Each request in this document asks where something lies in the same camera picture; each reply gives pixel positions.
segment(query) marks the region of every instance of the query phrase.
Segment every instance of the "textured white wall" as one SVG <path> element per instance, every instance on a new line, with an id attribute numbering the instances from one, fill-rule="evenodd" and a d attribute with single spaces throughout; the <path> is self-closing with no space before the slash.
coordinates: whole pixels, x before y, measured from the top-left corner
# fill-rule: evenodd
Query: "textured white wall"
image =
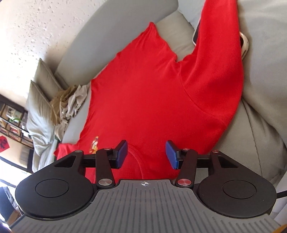
<path id="1" fill-rule="evenodd" d="M 0 94 L 25 105 L 38 59 L 55 71 L 80 29 L 105 0 L 2 0 Z"/>

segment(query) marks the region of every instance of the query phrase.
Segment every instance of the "metal pivot bolt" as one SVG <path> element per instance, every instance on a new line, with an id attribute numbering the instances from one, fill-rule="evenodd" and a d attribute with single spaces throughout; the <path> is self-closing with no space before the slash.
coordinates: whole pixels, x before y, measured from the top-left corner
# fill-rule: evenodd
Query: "metal pivot bolt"
<path id="1" fill-rule="evenodd" d="M 113 182 L 111 179 L 101 179 L 99 180 L 99 185 L 108 186 L 111 185 Z"/>
<path id="2" fill-rule="evenodd" d="M 189 179 L 180 179 L 177 181 L 177 183 L 181 186 L 189 186 L 192 182 Z"/>

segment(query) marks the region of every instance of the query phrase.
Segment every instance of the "crumpled cloth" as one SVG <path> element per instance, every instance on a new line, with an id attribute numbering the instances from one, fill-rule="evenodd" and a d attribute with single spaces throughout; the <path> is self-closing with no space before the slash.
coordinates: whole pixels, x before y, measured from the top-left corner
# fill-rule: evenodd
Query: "crumpled cloth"
<path id="1" fill-rule="evenodd" d="M 59 91 L 57 95 L 51 100 L 51 120 L 53 125 L 61 123 L 61 112 L 68 105 L 68 99 L 77 90 L 77 86 L 69 87 L 67 90 Z"/>
<path id="2" fill-rule="evenodd" d="M 69 92 L 69 93 L 73 92 L 72 95 L 69 95 L 67 92 L 65 96 L 62 95 L 64 96 L 64 98 L 62 98 L 62 101 L 59 101 L 59 118 L 57 115 L 57 125 L 55 127 L 55 135 L 60 141 L 62 141 L 64 137 L 64 133 L 67 129 L 69 120 L 77 115 L 80 107 L 84 103 L 88 95 L 90 84 L 83 86 L 79 85 L 78 87 L 76 87 L 75 90 L 74 87 L 71 87 Z"/>

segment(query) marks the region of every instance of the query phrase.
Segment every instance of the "beige pillow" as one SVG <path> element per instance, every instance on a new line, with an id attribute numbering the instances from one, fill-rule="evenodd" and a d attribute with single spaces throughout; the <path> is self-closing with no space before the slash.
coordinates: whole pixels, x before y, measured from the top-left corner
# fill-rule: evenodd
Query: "beige pillow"
<path id="1" fill-rule="evenodd" d="M 194 29 L 179 11 L 173 12 L 156 23 L 156 28 L 161 38 L 177 55 L 177 61 L 181 61 L 186 55 L 192 53 Z"/>
<path id="2" fill-rule="evenodd" d="M 34 173 L 39 170 L 39 163 L 40 163 L 40 156 L 37 155 L 36 151 L 34 150 L 33 160 L 32 160 L 32 171 Z"/>
<path id="3" fill-rule="evenodd" d="M 38 67 L 35 73 L 34 82 L 41 88 L 45 96 L 51 101 L 58 91 L 63 90 L 52 74 L 50 68 L 39 59 Z"/>
<path id="4" fill-rule="evenodd" d="M 51 121 L 51 106 L 39 88 L 31 81 L 27 99 L 27 129 L 33 138 L 34 149 L 41 156 L 54 139 L 54 127 Z"/>

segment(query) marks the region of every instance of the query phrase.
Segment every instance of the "ribbed gray surface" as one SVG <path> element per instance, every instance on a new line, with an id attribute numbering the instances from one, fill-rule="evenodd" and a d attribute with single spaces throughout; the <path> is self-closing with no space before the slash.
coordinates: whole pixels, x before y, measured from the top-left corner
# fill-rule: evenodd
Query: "ribbed gray surface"
<path id="1" fill-rule="evenodd" d="M 279 225 L 267 214 L 233 219 L 203 206 L 193 191 L 173 186 L 169 180 L 122 180 L 119 186 L 101 190 L 81 213 L 57 221 L 24 216 L 14 233 L 268 233 Z"/>

